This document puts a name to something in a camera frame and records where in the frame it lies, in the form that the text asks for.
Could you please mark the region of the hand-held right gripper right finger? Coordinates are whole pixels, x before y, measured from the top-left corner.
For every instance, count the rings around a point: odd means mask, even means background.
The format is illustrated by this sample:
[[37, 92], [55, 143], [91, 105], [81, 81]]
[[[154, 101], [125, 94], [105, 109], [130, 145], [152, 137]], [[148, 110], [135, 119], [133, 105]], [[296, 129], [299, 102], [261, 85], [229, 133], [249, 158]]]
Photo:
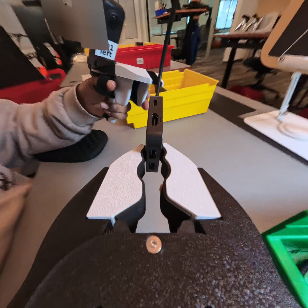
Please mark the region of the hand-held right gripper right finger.
[[163, 148], [170, 169], [165, 180], [167, 200], [194, 220], [221, 218], [197, 166], [169, 144], [163, 143]]

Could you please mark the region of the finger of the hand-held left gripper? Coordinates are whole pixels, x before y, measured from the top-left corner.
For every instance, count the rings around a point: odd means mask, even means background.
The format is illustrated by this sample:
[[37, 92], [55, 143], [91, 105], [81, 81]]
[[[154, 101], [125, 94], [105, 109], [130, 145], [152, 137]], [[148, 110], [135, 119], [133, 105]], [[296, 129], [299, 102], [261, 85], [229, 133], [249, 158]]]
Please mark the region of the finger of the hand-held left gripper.
[[[147, 73], [149, 74], [149, 76], [152, 79], [152, 85], [154, 86], [154, 88], [157, 88], [157, 84], [159, 81], [159, 74], [154, 72], [154, 71], [147, 71]], [[164, 81], [161, 78], [161, 82], [160, 82], [160, 87], [164, 88]]]
[[115, 75], [117, 77], [122, 77], [133, 81], [152, 84], [152, 78], [149, 73], [140, 67], [117, 62], [115, 64]]

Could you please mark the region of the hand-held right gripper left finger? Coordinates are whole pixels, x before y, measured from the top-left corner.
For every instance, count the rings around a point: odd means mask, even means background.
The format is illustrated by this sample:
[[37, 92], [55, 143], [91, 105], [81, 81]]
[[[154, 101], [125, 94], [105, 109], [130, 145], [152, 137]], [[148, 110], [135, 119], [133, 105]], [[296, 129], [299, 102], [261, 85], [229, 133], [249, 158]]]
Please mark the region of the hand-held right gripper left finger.
[[119, 220], [120, 214], [142, 200], [143, 149], [141, 144], [110, 165], [87, 212], [88, 219]]

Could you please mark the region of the black plastic adapter hub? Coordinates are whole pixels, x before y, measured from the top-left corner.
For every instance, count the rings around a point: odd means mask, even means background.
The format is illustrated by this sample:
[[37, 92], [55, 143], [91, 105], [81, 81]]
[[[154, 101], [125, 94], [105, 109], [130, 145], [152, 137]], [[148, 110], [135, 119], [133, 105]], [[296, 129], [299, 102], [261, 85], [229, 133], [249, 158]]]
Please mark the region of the black plastic adapter hub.
[[158, 172], [163, 143], [163, 97], [150, 96], [145, 143], [145, 171]]

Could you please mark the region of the green plastic bin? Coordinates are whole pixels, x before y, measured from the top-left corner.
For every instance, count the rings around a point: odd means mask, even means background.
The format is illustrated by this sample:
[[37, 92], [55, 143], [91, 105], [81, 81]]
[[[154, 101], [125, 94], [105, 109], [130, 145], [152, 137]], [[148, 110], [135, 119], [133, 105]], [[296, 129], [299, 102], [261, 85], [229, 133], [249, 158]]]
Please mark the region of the green plastic bin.
[[262, 233], [272, 260], [300, 306], [308, 307], [308, 210]]

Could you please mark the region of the person's left hand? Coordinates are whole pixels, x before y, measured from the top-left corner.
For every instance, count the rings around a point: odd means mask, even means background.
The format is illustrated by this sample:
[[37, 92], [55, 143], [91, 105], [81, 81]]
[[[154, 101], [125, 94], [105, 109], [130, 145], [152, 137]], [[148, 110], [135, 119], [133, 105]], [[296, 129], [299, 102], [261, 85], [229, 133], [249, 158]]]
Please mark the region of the person's left hand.
[[109, 98], [98, 94], [94, 85], [98, 77], [86, 79], [76, 87], [76, 97], [80, 105], [91, 115], [103, 117], [104, 114], [117, 120], [125, 120], [128, 116], [131, 105], [121, 106], [117, 103], [109, 102]]

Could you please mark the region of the red plastic bin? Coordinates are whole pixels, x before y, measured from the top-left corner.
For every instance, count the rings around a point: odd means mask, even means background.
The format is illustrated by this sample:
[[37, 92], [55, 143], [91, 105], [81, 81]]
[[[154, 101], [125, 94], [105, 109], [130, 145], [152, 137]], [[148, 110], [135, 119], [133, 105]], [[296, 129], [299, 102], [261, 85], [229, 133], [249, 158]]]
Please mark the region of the red plastic bin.
[[163, 44], [119, 48], [115, 61], [146, 70], [158, 68], [163, 52]]

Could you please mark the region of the blue jacket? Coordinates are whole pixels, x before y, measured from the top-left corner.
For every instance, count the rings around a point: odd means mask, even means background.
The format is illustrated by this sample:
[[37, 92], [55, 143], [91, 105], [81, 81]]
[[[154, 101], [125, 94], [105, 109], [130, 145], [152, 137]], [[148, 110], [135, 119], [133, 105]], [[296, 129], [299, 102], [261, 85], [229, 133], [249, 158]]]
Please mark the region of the blue jacket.
[[201, 41], [201, 30], [197, 20], [193, 20], [193, 24], [191, 27], [191, 35], [188, 40], [188, 51], [186, 64], [193, 65], [196, 61], [199, 44]]

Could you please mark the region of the white metal stand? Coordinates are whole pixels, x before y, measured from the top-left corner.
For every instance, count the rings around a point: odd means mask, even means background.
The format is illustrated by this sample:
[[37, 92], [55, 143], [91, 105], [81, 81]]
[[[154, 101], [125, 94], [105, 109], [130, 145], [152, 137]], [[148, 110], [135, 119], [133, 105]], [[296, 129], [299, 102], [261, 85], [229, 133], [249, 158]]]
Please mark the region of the white metal stand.
[[244, 118], [244, 122], [275, 141], [292, 153], [307, 161], [307, 119], [288, 111], [296, 86], [304, 74], [307, 74], [307, 30], [296, 38], [291, 35], [287, 47], [278, 47], [277, 56], [270, 56], [272, 48], [278, 44], [266, 43], [261, 50], [261, 61], [270, 68], [292, 73], [287, 92], [279, 110]]

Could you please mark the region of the black office chair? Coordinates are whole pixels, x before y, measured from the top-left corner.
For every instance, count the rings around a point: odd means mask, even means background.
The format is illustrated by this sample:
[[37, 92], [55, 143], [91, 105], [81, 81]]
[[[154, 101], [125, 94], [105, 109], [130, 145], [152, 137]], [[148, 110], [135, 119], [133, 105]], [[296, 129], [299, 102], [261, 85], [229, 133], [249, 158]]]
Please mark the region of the black office chair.
[[267, 90], [272, 93], [278, 94], [278, 91], [268, 88], [263, 85], [263, 80], [267, 74], [273, 73], [274, 70], [272, 68], [266, 67], [262, 64], [260, 58], [248, 58], [243, 61], [243, 65], [252, 71], [256, 72], [255, 79], [257, 80], [256, 83], [248, 85], [251, 89], [262, 91]]

